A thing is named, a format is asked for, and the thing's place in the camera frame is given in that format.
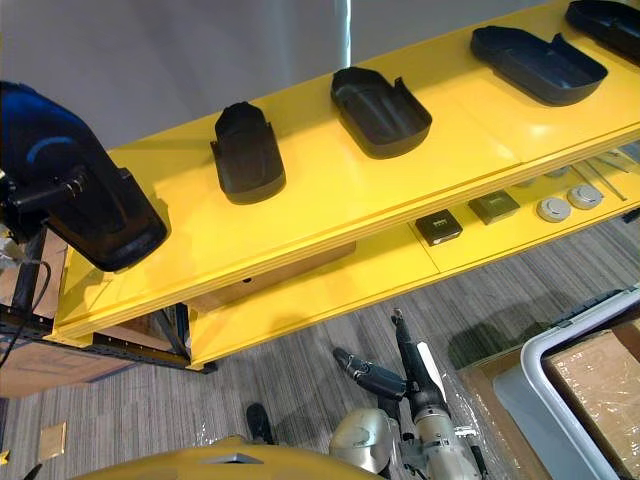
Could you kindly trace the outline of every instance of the gray plastic bin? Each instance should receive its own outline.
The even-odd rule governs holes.
[[[555,480],[619,480],[609,462],[542,369],[544,353],[580,337],[640,302],[637,285],[537,335],[522,347],[520,365],[496,376],[493,388]]]

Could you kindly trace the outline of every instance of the shelf board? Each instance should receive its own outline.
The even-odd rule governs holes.
[[[629,161],[625,165],[633,171],[623,173],[595,163],[629,197],[627,201],[618,199],[593,173],[579,165],[577,171],[571,169],[563,177],[541,177],[531,187],[508,189],[521,208],[494,224],[484,225],[464,204],[453,207],[451,212],[463,232],[441,245],[428,246],[413,224],[374,235],[360,241],[356,254],[340,262],[208,314],[192,312],[191,368],[198,369],[268,339],[521,252],[640,206],[640,167]],[[536,205],[541,198],[566,198],[568,189],[585,183],[585,178],[605,196],[598,207],[573,208],[571,216],[561,223],[545,222],[537,216]]]
[[[546,38],[568,31],[561,4],[496,21]],[[360,151],[332,108],[331,75],[253,102],[273,124],[287,174],[267,201],[233,205],[220,191],[209,148],[219,114],[111,151],[171,233],[117,273],[70,250],[52,338],[108,328],[640,138],[637,66],[568,31],[609,76],[576,105],[545,107],[473,58],[473,28],[364,63],[390,81],[402,76],[434,117],[427,139],[401,157]]]
[[[335,262],[205,315],[189,314],[193,365],[397,295],[438,273],[408,225],[357,243]]]

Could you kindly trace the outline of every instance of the black plastic tray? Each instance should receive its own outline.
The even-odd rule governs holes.
[[[471,50],[518,87],[551,105],[583,100],[608,73],[559,33],[547,43],[519,28],[478,28],[473,31]]]
[[[211,142],[220,188],[233,203],[265,200],[286,183],[275,134],[262,110],[247,102],[225,108]]]
[[[571,2],[567,21],[597,40],[640,62],[640,10],[618,2]]]
[[[337,71],[331,98],[345,128],[373,158],[407,153],[422,143],[431,126],[431,115],[402,78],[392,87],[375,70],[349,67]]]

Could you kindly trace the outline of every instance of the white wall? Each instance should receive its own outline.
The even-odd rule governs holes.
[[[112,147],[340,68],[346,1],[3,0],[2,78]],[[533,3],[354,0],[352,58]]]

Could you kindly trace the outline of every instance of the black cable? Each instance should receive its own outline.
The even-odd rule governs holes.
[[[414,471],[418,474],[418,476],[422,479],[422,480],[427,480],[427,477],[424,476],[424,473],[422,473],[420,470],[418,470],[417,468],[414,469]]]
[[[27,476],[24,477],[24,480],[33,480],[34,478],[36,478],[41,468],[42,468],[42,464],[38,463],[35,467],[31,469],[31,471],[29,471],[29,473],[27,473]]]
[[[40,293],[38,294],[38,297],[36,298],[36,301],[33,303],[32,307],[31,307],[31,310],[25,316],[24,320],[22,320],[22,323],[18,327],[18,330],[16,331],[15,335],[11,339],[11,343],[9,343],[9,346],[4,351],[4,355],[2,356],[2,360],[0,360],[0,368],[3,367],[3,365],[5,364],[7,359],[9,358],[9,353],[11,353],[11,350],[13,349],[13,346],[18,341],[18,338],[20,338],[20,334],[22,333],[22,330],[24,330],[24,327],[27,325],[27,322],[29,320],[31,320],[33,312],[38,307],[38,304],[42,301],[42,297],[44,297],[44,294],[47,291],[47,287],[49,286],[49,280],[51,280],[51,266],[47,262],[45,262],[44,260],[26,260],[25,263],[36,263],[38,265],[42,265],[46,269],[46,276],[44,278],[44,284],[42,285],[42,289],[40,290]]]

